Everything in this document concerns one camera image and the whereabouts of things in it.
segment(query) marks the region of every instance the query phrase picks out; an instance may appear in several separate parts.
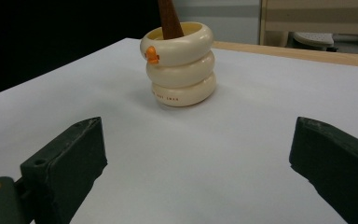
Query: wooden table edge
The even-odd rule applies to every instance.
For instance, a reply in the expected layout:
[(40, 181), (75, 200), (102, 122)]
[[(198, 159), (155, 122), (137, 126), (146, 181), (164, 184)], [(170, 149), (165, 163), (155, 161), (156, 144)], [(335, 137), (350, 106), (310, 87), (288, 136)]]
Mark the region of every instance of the wooden table edge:
[(358, 54), (352, 53), (327, 52), (310, 49), (278, 48), (222, 41), (214, 41), (213, 48), (267, 54), (272, 56), (302, 59), (321, 63), (336, 63), (358, 66)]

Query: cup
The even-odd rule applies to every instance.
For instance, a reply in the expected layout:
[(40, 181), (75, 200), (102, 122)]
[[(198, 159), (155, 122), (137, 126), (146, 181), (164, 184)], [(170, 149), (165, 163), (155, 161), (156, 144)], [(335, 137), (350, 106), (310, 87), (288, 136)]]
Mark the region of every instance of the cup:
[(164, 40), (161, 27), (141, 40), (152, 92), (165, 105), (188, 106), (208, 98), (216, 87), (211, 51), (213, 32), (199, 22), (181, 22), (184, 36)]

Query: gray wall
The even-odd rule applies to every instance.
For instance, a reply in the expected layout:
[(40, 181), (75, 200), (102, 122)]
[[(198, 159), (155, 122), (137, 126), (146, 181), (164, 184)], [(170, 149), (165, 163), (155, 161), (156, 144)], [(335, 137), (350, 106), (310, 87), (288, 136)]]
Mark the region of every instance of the gray wall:
[(260, 0), (172, 0), (179, 21), (209, 26), (214, 40), (258, 44)]

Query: wooden post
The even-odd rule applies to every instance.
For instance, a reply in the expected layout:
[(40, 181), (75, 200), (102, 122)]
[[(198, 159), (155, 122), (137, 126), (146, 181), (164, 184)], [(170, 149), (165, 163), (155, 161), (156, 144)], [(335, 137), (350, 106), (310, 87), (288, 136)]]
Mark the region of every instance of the wooden post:
[(158, 0), (158, 9), (164, 39), (184, 36), (172, 0)]

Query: white tabletop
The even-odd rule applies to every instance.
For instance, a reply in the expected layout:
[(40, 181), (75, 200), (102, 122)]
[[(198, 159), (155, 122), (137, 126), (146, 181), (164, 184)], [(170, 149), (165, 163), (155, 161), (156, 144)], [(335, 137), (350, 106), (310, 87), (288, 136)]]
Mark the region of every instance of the white tabletop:
[(358, 138), (358, 67), (213, 49), (217, 87), (160, 105), (140, 40), (0, 92), (0, 176), (101, 117), (108, 165), (72, 223), (345, 223), (288, 160), (296, 118)]

